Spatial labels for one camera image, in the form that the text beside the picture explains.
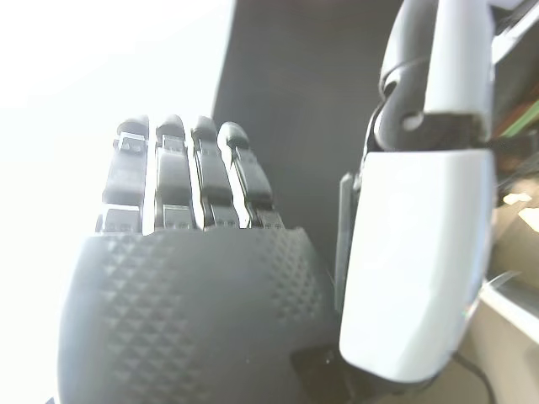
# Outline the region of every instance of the diamond textured surface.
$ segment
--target diamond textured surface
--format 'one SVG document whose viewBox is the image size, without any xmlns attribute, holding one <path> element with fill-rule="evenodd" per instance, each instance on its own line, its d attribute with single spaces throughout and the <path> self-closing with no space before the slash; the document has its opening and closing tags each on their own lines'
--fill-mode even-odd
<svg viewBox="0 0 539 404">
<path fill-rule="evenodd" d="M 306 402 L 298 349 L 336 343 L 303 230 L 90 237 L 64 308 L 62 404 Z"/>
</svg>

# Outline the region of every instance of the dark background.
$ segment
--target dark background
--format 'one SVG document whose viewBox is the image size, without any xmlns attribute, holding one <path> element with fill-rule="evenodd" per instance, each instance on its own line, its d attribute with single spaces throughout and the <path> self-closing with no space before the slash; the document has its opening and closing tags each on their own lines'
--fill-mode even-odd
<svg viewBox="0 0 539 404">
<path fill-rule="evenodd" d="M 333 267 L 339 180 L 357 169 L 401 0 L 238 0 L 217 124 L 238 122 L 288 227 Z M 497 67 L 495 121 L 539 72 L 539 26 Z"/>
</svg>

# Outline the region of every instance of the robotic hand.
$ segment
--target robotic hand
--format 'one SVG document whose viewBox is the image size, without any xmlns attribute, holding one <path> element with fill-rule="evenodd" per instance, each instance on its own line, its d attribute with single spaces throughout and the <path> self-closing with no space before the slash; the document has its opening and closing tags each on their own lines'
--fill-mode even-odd
<svg viewBox="0 0 539 404">
<path fill-rule="evenodd" d="M 56 404 L 344 404 L 438 374 L 488 264 L 492 34 L 485 0 L 404 2 L 360 171 L 341 182 L 334 283 L 283 226 L 238 125 L 120 125 L 63 311 Z"/>
</svg>

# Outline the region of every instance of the wire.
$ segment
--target wire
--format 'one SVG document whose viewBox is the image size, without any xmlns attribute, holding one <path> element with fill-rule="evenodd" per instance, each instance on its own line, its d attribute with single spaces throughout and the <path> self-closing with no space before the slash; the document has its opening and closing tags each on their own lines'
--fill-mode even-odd
<svg viewBox="0 0 539 404">
<path fill-rule="evenodd" d="M 483 372 L 481 369 L 479 369 L 478 366 L 476 366 L 473 362 L 470 360 L 464 358 L 460 353 L 455 352 L 453 354 L 453 360 L 457 362 L 460 366 L 463 368 L 469 370 L 474 375 L 476 375 L 481 381 L 485 384 L 485 388 L 487 389 L 487 395 L 488 395 L 488 404 L 497 404 L 496 401 L 496 395 L 494 394 L 494 389 L 492 388 L 492 385 L 490 384 L 490 380 L 488 379 L 485 372 Z"/>
</svg>

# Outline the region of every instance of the green strip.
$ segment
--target green strip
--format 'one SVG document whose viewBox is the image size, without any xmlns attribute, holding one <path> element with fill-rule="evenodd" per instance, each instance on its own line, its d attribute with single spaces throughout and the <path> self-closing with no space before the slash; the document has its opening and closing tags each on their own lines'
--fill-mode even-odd
<svg viewBox="0 0 539 404">
<path fill-rule="evenodd" d="M 539 118 L 539 100 L 537 100 L 522 116 L 502 133 L 502 136 L 518 135 L 528 124 Z"/>
</svg>

